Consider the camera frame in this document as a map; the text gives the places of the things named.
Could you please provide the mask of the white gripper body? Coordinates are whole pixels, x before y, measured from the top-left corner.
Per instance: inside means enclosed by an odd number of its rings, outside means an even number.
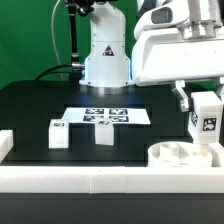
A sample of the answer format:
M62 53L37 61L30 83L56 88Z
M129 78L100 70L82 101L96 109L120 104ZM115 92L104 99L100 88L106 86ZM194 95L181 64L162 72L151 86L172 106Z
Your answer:
M224 76L224 24L217 5L160 5L138 20L132 77L139 86Z

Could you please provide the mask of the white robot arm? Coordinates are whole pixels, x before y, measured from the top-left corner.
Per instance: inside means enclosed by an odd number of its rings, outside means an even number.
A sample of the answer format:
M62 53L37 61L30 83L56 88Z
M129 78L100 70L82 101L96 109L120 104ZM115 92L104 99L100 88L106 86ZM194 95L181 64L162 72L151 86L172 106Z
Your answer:
M124 52L124 24L107 2L91 14L91 51L81 84L119 88L171 84L181 109L191 109L189 81L224 76L224 25L219 0L137 0L140 19L132 57Z

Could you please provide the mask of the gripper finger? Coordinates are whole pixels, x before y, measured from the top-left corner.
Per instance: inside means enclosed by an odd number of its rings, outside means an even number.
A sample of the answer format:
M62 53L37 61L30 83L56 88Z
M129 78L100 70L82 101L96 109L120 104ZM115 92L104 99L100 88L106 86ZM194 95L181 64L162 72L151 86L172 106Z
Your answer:
M219 77L216 79L216 86L217 86L216 91L217 96L221 100L224 100L224 77Z
M185 81L176 80L171 84L172 92L177 97L180 103L180 109L182 112L187 112L190 109L189 98L184 91Z

